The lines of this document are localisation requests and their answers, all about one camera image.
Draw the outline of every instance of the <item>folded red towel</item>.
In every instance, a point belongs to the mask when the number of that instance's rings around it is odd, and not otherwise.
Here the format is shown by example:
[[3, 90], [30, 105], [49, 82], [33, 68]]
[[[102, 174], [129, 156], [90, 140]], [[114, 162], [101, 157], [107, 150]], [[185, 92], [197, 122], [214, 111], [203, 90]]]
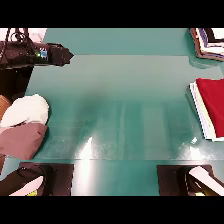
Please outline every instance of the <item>folded red towel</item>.
[[224, 137], [224, 79], [196, 79], [198, 89], [215, 128], [216, 137]]

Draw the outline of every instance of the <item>black fabric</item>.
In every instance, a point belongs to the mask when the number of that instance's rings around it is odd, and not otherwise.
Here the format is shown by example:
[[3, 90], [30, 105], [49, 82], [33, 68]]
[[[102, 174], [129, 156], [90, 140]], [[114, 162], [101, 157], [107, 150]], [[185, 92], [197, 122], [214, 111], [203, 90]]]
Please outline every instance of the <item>black fabric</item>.
[[215, 39], [214, 33], [212, 31], [211, 28], [203, 28], [207, 38], [208, 38], [208, 43], [221, 43], [224, 42], [224, 38], [223, 39]]

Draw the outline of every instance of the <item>stack of folded clothes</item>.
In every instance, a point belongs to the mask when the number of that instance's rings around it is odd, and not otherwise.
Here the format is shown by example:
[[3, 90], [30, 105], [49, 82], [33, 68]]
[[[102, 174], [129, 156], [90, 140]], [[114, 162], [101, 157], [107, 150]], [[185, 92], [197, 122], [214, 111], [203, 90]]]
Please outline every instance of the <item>stack of folded clothes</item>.
[[224, 141], [224, 79], [198, 78], [190, 84], [205, 139]]
[[15, 100], [0, 122], [0, 153], [32, 159], [47, 130], [48, 110], [46, 100], [38, 94]]
[[196, 55], [224, 61], [224, 28], [191, 28]]

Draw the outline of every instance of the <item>teal tabletop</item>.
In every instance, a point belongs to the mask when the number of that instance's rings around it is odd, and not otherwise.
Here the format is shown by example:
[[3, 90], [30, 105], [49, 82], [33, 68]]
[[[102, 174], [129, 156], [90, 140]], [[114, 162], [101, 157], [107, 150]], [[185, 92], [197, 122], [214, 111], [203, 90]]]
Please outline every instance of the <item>teal tabletop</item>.
[[[224, 180], [224, 143], [204, 139], [188, 92], [224, 67], [195, 57], [187, 28], [48, 29], [45, 42], [75, 56], [31, 76], [26, 95], [50, 106], [33, 161], [74, 163], [72, 195], [158, 195], [158, 164], [209, 163]], [[8, 157], [1, 179], [19, 161]]]

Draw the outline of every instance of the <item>wire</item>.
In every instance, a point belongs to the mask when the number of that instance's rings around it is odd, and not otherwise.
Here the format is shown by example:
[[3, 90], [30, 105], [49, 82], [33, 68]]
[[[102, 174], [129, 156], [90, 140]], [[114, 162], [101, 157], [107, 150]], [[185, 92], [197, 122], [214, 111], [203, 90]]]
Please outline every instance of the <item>wire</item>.
[[8, 28], [7, 33], [6, 33], [5, 42], [3, 44], [2, 51], [0, 53], [0, 63], [2, 61], [2, 58], [3, 58], [4, 54], [5, 54], [5, 49], [6, 49], [6, 46], [7, 46], [10, 30], [11, 30], [11, 28]]

